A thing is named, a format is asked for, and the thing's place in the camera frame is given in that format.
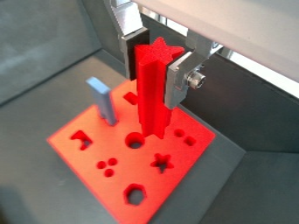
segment blue block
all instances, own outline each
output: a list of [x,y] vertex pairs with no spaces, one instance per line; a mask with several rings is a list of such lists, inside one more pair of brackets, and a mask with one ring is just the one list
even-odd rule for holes
[[95,77],[87,79],[87,83],[91,86],[92,94],[97,104],[97,110],[100,116],[107,119],[108,125],[117,123],[116,111],[113,108],[113,102],[111,100],[109,87]]

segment red star-shaped block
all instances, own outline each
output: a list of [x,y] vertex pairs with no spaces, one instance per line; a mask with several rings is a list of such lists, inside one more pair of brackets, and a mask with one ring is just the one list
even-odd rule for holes
[[164,106],[167,65],[183,54],[180,46],[168,46],[163,38],[135,47],[137,114],[144,136],[164,138],[172,111]]

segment metal gripper bracket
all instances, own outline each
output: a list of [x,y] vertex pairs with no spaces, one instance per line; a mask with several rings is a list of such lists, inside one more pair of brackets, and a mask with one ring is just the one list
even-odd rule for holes
[[104,0],[108,14],[117,31],[120,50],[125,59],[125,77],[136,78],[135,45],[149,44],[149,31],[143,21],[136,3],[129,0]]
[[164,105],[173,109],[187,95],[188,87],[196,89],[205,81],[201,74],[204,60],[221,48],[216,42],[188,30],[185,45],[193,49],[187,52],[169,66],[164,87]]

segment star-shaped hole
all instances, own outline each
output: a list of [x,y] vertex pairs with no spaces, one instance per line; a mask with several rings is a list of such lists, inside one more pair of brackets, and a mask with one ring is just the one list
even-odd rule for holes
[[151,166],[157,167],[160,173],[164,173],[165,169],[173,168],[173,165],[171,163],[171,155],[163,156],[161,154],[156,153],[153,155],[153,159],[155,161],[151,163]]

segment red shape sorter board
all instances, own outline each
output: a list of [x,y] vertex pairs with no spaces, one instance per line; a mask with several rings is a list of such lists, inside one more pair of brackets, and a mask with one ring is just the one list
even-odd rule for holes
[[[112,99],[115,126],[108,126],[92,105],[48,142],[117,222],[141,224],[149,221],[215,134],[175,108],[164,138],[144,138],[136,82],[127,81],[115,89]],[[129,200],[133,191],[144,195],[139,202]]]

